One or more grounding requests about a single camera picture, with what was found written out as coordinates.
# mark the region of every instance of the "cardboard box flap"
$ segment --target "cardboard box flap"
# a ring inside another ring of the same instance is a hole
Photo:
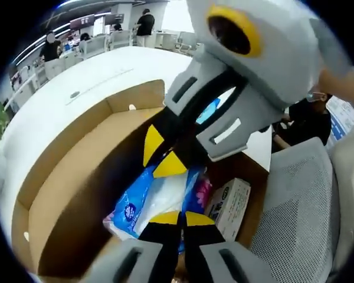
[[[110,213],[119,198],[115,187],[108,189],[101,182],[106,174],[115,176],[116,172],[126,169],[131,171],[127,173],[131,176],[125,184],[128,186],[141,173],[142,162],[129,163],[135,153],[140,160],[143,157],[146,129],[139,130],[138,127],[159,110],[112,114],[82,138],[56,165],[29,212],[30,250],[39,274],[78,276],[89,266],[99,251],[92,243],[102,245],[109,237],[102,219]],[[116,152],[119,160],[110,165],[100,165],[112,151]],[[139,165],[138,171],[135,170],[136,164]],[[104,175],[98,177],[92,174],[100,167]],[[117,177],[117,182],[126,180],[124,174]]]
[[[29,210],[41,186],[60,160],[87,133],[112,115],[113,111],[124,111],[129,104],[134,104],[138,109],[147,106],[162,107],[165,93],[162,80],[137,85],[131,90],[131,93],[123,90],[113,94],[75,119],[48,145],[26,176],[14,207],[11,236],[16,256],[29,271],[34,270],[29,242],[24,237],[24,232],[28,232]],[[152,99],[144,101],[146,96]]]
[[[87,133],[113,113],[128,111],[133,104],[137,109],[163,107],[165,94],[162,80],[144,84],[113,94],[99,102],[67,126],[43,151],[26,176],[17,199],[22,205],[30,206],[45,179],[63,156]]]

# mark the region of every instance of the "office desk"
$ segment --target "office desk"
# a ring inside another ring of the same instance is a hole
[[[169,51],[123,47],[85,60],[39,89],[10,122],[0,142],[7,162],[0,217],[8,239],[18,191],[31,166],[62,130],[93,105],[134,85],[162,79],[167,91],[191,59]],[[76,91],[80,95],[70,98]],[[268,170],[271,133],[257,134],[246,154]]]

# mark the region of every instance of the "blue tissue package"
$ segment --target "blue tissue package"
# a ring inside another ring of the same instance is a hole
[[[138,238],[133,228],[142,212],[147,193],[153,182],[153,171],[156,166],[146,168],[143,173],[131,184],[125,191],[114,209],[113,223],[114,225]]]

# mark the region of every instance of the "ceiling light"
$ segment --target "ceiling light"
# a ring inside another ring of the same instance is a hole
[[[23,52],[21,52],[20,54],[18,54],[18,56],[17,56],[16,58],[14,58],[14,60],[13,60],[12,63],[14,63],[14,61],[16,61],[23,53],[25,53],[26,50],[28,50],[29,48],[31,48],[32,46],[34,46],[34,45],[37,44],[38,42],[44,40],[45,38],[46,38],[46,35],[43,35],[42,37],[40,37],[39,39],[37,39],[36,41],[34,41],[32,44],[30,44],[29,46],[27,46],[27,47],[23,50]]]
[[[62,34],[65,34],[66,32],[69,32],[71,29],[69,28],[69,29],[66,29],[65,31],[62,31],[61,33],[59,33],[59,34],[55,34],[55,37],[59,37],[60,35],[62,35]]]
[[[53,32],[57,32],[57,31],[61,30],[62,28],[68,27],[69,25],[70,25],[70,23],[67,23],[67,24],[65,24],[65,25],[61,25],[60,27],[54,29]]]
[[[23,62],[23,60],[25,60],[26,58],[28,58],[31,54],[33,54],[35,52],[35,50],[39,49],[41,46],[45,45],[46,42],[42,42],[40,45],[38,45],[37,47],[35,47],[32,51],[30,51],[28,54],[26,54],[21,60],[18,61],[18,63],[16,63],[16,66],[20,65],[20,63]]]
[[[100,13],[100,14],[95,14],[95,17],[100,17],[100,16],[105,16],[105,15],[111,15],[111,12],[106,12],[106,13]]]
[[[136,7],[136,6],[140,6],[140,5],[143,5],[143,4],[145,4],[146,3],[146,1],[137,1],[137,0],[135,0],[134,1],[134,5],[132,5],[133,7]]]
[[[70,3],[73,3],[73,2],[77,2],[77,1],[80,1],[80,0],[68,0],[68,1],[65,1],[62,4],[60,4],[57,8],[63,7],[64,5],[67,5],[67,4],[70,4]]]

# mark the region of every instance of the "person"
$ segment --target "person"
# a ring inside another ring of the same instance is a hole
[[[46,42],[42,47],[40,57],[45,61],[45,72],[48,80],[51,80],[63,71],[58,52],[60,45],[60,40],[55,38],[55,34],[52,31],[46,33]]]
[[[332,129],[330,113],[326,110],[326,103],[332,95],[313,92],[302,101],[290,106],[289,114],[283,122],[293,122],[287,129],[274,125],[273,151],[286,149],[295,144],[318,137],[325,145]]]
[[[86,50],[86,48],[87,48],[87,43],[86,43],[86,41],[88,41],[88,40],[90,40],[90,36],[89,36],[88,33],[85,32],[85,33],[83,33],[83,34],[80,36],[80,43],[79,43],[78,47],[79,47],[80,52],[81,52],[82,54],[85,53],[85,50]]]
[[[323,70],[319,77],[319,88],[322,91],[332,91],[337,98],[351,103],[354,107],[354,67],[342,77],[336,76],[330,70]],[[341,214],[340,235],[333,263],[338,269],[344,266],[354,248],[354,126],[333,146],[330,159],[336,173]]]
[[[117,22],[115,25],[114,25],[114,30],[115,31],[122,31],[122,26],[119,22]]]
[[[150,35],[154,24],[155,18],[150,14],[149,9],[144,9],[143,15],[136,24],[136,42],[138,46],[150,47]]]
[[[80,42],[81,41],[87,41],[87,40],[90,40],[90,36],[88,33],[83,33],[81,36],[80,36]]]

